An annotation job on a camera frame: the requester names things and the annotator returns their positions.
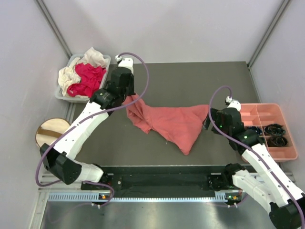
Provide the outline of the salmon pink t-shirt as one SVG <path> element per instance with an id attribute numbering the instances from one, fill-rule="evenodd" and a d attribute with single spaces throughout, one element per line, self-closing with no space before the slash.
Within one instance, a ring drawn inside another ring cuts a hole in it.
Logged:
<path id="1" fill-rule="evenodd" d="M 184 155 L 188 155 L 197 140 L 203 122 L 208 116 L 209 105 L 191 107 L 151 107 L 145 104 L 139 95 L 128 96 L 127 117 L 145 133 L 151 130 L 159 133 L 167 141 L 178 146 Z"/>

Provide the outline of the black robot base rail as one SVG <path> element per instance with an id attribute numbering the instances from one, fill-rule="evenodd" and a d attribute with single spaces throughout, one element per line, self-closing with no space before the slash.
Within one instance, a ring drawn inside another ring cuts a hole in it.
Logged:
<path id="1" fill-rule="evenodd" d="M 213 197 L 218 191 L 242 198 L 230 184 L 224 166 L 112 166 L 103 168 L 102 183 L 115 197 Z"/>

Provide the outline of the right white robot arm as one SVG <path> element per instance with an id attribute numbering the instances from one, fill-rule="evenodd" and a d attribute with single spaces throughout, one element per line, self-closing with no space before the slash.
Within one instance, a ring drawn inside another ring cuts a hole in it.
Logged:
<path id="1" fill-rule="evenodd" d="M 226 188 L 240 188 L 255 200 L 269 215 L 277 229 L 305 227 L 305 193 L 284 173 L 269 154 L 263 139 L 252 129 L 245 128 L 238 109 L 209 108 L 204 129 L 212 125 L 215 134 L 226 137 L 231 148 L 238 152 L 258 173 L 258 181 L 240 164 L 228 164 L 222 177 Z"/>

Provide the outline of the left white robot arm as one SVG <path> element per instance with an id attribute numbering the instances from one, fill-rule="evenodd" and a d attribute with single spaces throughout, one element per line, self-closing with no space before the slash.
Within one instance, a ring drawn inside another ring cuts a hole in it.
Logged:
<path id="1" fill-rule="evenodd" d="M 108 184 L 103 170 L 93 164 L 77 162 L 77 154 L 95 128 L 105 121 L 125 99 L 134 95 L 132 67 L 116 67 L 105 86 L 97 90 L 82 113 L 57 140 L 40 147 L 45 169 L 66 185 L 75 181 L 90 181 L 97 189 Z"/>

